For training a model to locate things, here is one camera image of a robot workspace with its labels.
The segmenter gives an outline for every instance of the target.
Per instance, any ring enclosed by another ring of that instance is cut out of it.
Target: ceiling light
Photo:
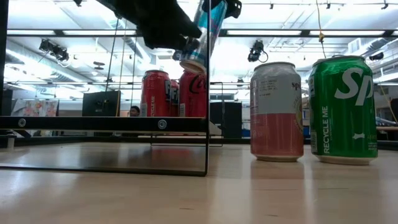
[[[135,35],[135,30],[117,30],[116,35]],[[102,35],[115,35],[115,30],[64,30],[65,35],[92,35],[92,36],[102,36]]]
[[[228,30],[227,35],[300,35],[300,30]]]
[[[53,30],[7,30],[7,35],[55,35]]]
[[[377,85],[383,85],[383,86],[396,86],[398,83],[378,83]]]
[[[122,82],[122,83],[118,83],[118,82],[109,82],[108,85],[128,85],[128,82]],[[93,85],[106,85],[106,82],[95,82],[93,83]]]
[[[48,82],[18,82],[18,84],[28,84],[28,85],[46,85]]]
[[[322,34],[328,35],[383,35],[383,30],[324,30]],[[319,35],[319,30],[310,31],[310,35]]]
[[[54,82],[55,85],[85,85],[87,82]]]

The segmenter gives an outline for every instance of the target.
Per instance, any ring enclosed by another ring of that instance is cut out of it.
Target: poster
[[[17,100],[11,116],[55,117],[59,101]],[[52,136],[52,131],[27,130],[31,136]]]

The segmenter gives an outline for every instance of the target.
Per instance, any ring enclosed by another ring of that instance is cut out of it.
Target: black monitor
[[[2,92],[1,116],[11,116],[12,111],[12,90]]]
[[[82,116],[119,116],[120,91],[85,93]]]

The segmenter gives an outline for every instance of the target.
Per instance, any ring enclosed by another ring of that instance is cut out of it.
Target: green soda can
[[[322,162],[368,165],[377,137],[373,74],[364,58],[317,61],[308,87],[312,153]]]

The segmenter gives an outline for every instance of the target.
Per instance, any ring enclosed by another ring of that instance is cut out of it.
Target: red soda can
[[[180,78],[180,117],[205,117],[206,102],[206,75],[185,70]]]
[[[141,116],[170,116],[170,85],[167,72],[145,72],[142,78]]]
[[[303,156],[301,77],[287,62],[254,69],[250,83],[251,153],[265,161]]]
[[[178,116],[178,99],[180,98],[178,82],[172,80],[170,116]]]

